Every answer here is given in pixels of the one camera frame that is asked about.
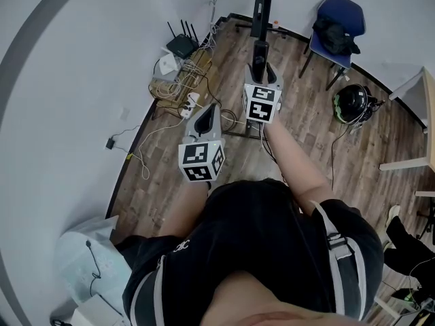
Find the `gray backpack strap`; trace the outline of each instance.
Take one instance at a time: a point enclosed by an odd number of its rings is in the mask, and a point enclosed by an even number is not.
[[[360,247],[352,238],[342,236],[335,225],[329,220],[325,210],[321,207],[319,203],[311,201],[315,208],[319,211],[320,215],[324,220],[326,236],[329,245],[329,262],[331,267],[332,283],[334,285],[334,296],[335,296],[335,308],[336,313],[345,315],[345,293],[343,291],[343,281],[340,273],[340,268],[338,266],[338,261],[340,259],[354,256],[357,273],[358,273],[358,287],[360,290],[360,313],[359,320],[362,320],[364,316],[365,306],[366,306],[366,269],[364,265],[364,258]]]

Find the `black bag on chair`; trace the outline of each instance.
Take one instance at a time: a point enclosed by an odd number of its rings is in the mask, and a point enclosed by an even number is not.
[[[328,17],[319,17],[314,25],[314,31],[319,35],[323,47],[331,54],[350,56],[361,51],[353,42],[353,36],[346,33],[343,26]]]

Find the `white power strip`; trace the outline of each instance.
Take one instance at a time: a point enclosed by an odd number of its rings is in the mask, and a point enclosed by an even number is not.
[[[192,115],[193,109],[196,107],[196,103],[198,102],[200,95],[198,93],[189,93],[188,94],[188,103],[185,105],[187,109],[183,109],[180,113],[182,118],[188,119]]]

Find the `person's right arm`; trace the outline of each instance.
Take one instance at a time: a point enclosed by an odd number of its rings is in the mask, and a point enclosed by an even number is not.
[[[301,209],[311,216],[318,203],[335,198],[330,184],[275,114],[264,128],[279,169]]]

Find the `chair backrest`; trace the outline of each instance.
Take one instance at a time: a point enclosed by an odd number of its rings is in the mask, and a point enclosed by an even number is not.
[[[362,8],[350,0],[324,0],[317,9],[317,16],[335,20],[352,36],[363,35],[366,32]]]

